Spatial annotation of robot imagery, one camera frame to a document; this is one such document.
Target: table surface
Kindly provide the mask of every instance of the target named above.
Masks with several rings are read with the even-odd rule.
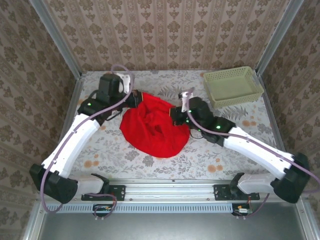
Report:
[[[178,106],[181,105],[178,93],[195,87],[194,95],[209,103],[203,85],[205,72],[204,70],[134,71],[134,88]],[[85,75],[78,107],[92,91],[98,89],[99,79],[104,73],[104,71],[92,71]],[[255,102],[211,109],[211,111],[215,116],[235,122],[258,140],[276,146],[262,97]],[[77,158],[72,175],[96,173],[114,179],[231,180],[239,172],[249,174],[267,172],[262,166],[240,153],[222,148],[205,139],[192,137],[174,157],[150,156],[125,140],[119,129],[123,113],[105,122],[91,137]],[[195,138],[201,137],[196,130],[191,131]]]

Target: red towel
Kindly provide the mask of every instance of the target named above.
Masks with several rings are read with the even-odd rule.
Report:
[[[169,116],[172,104],[158,97],[143,93],[137,108],[128,109],[123,115],[120,129],[125,139],[135,148],[157,158],[177,155],[189,139],[189,127],[173,126]]]

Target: damask wallpaper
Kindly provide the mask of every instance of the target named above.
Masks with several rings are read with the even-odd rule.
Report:
[[[255,68],[289,0],[44,0],[82,71]]]
[[[320,176],[320,1],[304,1],[262,77],[286,149]],[[320,219],[320,193],[309,198]]]
[[[56,146],[74,77],[27,0],[0,1],[0,240],[17,240],[35,188],[29,175]]]

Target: green basket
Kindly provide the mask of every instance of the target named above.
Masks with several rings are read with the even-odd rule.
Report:
[[[204,88],[214,109],[254,102],[264,93],[253,78],[249,66],[208,72],[203,75]]]

